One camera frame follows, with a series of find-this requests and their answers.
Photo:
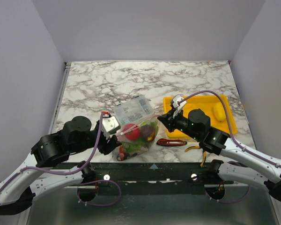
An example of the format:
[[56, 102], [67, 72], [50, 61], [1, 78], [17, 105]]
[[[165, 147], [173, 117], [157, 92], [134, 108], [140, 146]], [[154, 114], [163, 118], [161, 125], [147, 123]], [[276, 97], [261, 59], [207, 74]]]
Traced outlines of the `dark red onion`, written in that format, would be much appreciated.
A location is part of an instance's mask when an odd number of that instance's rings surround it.
[[152, 142], [155, 138], [155, 128], [151, 125], [144, 125], [140, 128], [140, 136], [146, 142]]

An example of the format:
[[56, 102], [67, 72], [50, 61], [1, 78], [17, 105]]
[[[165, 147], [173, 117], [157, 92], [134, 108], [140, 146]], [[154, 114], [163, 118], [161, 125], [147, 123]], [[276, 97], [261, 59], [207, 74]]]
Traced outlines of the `red tomato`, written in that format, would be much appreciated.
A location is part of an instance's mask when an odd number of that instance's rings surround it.
[[135, 141], [140, 137], [140, 129], [137, 125], [135, 124], [126, 124], [124, 126], [124, 136], [129, 140], [129, 141]]

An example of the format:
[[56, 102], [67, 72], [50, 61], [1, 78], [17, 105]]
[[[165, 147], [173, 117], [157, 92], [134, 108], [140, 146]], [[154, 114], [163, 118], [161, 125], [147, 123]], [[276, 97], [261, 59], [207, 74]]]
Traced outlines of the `clear zip top bag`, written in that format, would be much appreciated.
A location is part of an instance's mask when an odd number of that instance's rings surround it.
[[125, 124], [116, 134], [121, 145], [114, 152], [115, 158], [124, 161], [148, 152], [154, 144], [158, 131], [159, 121], [154, 114], [139, 122]]

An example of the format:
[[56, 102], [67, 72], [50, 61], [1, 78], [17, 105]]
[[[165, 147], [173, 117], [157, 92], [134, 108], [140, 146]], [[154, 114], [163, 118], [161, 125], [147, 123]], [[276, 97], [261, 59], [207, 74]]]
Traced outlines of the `red chili pepper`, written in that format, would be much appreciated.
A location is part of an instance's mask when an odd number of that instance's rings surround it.
[[124, 151], [123, 146], [121, 145], [119, 147], [119, 153], [117, 155], [117, 160], [118, 161], [124, 161], [128, 158], [129, 154]]

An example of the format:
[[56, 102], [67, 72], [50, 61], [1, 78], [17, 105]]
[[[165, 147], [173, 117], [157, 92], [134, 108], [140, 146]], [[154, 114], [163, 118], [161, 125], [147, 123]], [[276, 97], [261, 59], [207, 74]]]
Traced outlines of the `green celery stalk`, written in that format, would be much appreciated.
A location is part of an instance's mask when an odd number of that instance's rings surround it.
[[139, 151], [139, 150], [141, 150], [142, 147], [144, 147], [144, 148], [147, 147], [146, 142], [140, 138], [133, 142], [123, 142], [122, 145], [123, 145], [123, 149], [127, 153]]

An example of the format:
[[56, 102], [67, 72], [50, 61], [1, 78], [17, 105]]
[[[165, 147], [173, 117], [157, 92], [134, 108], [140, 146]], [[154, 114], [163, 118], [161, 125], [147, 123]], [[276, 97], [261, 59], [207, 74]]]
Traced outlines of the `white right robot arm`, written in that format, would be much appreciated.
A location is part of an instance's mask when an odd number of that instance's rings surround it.
[[168, 131], [179, 130], [198, 141], [199, 146], [208, 153], [230, 158], [244, 165], [232, 166], [220, 160], [213, 160], [206, 178], [210, 183], [220, 180], [236, 181], [266, 190], [270, 196], [281, 202], [281, 159], [277, 159], [252, 149], [236, 141], [228, 133], [210, 125], [210, 118], [200, 109], [177, 114], [170, 110], [157, 117]]

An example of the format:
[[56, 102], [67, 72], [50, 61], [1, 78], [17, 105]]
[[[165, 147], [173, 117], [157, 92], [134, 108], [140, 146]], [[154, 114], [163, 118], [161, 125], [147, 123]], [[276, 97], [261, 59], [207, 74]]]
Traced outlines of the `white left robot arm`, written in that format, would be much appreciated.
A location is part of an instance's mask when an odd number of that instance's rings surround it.
[[[41, 137], [22, 164], [0, 182], [0, 216], [19, 214], [49, 192], [99, 182], [90, 161], [94, 151], [108, 155], [121, 145], [115, 135], [121, 126], [108, 112], [101, 113], [94, 130], [91, 126], [88, 118], [76, 116], [60, 131]], [[86, 161], [63, 172], [54, 170], [71, 155], [88, 149], [93, 152]]]

